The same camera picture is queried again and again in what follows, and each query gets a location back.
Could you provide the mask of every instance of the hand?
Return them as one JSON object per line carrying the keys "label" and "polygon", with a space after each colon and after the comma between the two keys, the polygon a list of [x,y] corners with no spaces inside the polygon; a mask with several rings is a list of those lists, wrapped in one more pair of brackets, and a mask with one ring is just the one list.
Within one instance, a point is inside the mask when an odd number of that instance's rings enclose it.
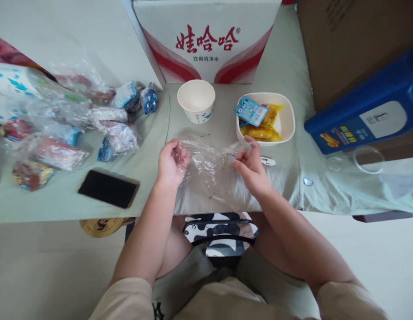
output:
{"label": "hand", "polygon": [[260,145],[250,136],[245,136],[252,150],[243,149],[237,153],[233,169],[242,175],[243,181],[251,194],[258,199],[273,190],[269,178],[261,163]]}
{"label": "hand", "polygon": [[190,163],[190,155],[181,142],[172,139],[165,144],[159,154],[157,182],[170,187],[178,187],[183,182]]}

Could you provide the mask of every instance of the cardboard box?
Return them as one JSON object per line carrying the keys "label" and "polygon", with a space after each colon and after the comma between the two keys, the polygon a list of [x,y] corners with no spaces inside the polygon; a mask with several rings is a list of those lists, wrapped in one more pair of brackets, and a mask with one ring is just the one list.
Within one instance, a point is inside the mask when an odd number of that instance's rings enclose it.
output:
{"label": "cardboard box", "polygon": [[[413,1],[299,0],[298,16],[316,112],[413,48]],[[372,146],[413,157],[413,132]]]}
{"label": "cardboard box", "polygon": [[251,83],[281,0],[134,1],[167,82]]}

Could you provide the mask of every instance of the sleeve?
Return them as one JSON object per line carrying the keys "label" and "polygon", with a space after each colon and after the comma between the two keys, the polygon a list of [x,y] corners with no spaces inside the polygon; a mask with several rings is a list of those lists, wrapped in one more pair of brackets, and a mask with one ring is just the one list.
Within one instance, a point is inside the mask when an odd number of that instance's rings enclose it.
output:
{"label": "sleeve", "polygon": [[89,320],[153,320],[152,287],[141,278],[114,283],[105,292]]}
{"label": "sleeve", "polygon": [[365,289],[349,283],[328,282],[318,294],[322,320],[389,320]]}

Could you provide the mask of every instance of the black phone screen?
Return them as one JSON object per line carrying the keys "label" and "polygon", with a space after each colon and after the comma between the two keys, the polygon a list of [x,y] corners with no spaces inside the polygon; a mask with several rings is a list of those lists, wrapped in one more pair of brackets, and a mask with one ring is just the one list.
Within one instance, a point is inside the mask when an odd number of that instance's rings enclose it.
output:
{"label": "black phone screen", "polygon": [[98,171],[89,171],[79,193],[127,209],[138,185]]}

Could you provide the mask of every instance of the blue plastic jug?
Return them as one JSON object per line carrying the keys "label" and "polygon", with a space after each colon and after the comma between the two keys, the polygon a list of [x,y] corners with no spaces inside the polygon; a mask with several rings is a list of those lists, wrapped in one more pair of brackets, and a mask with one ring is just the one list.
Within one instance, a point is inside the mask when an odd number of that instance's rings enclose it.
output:
{"label": "blue plastic jug", "polygon": [[413,50],[307,120],[323,154],[413,130]]}

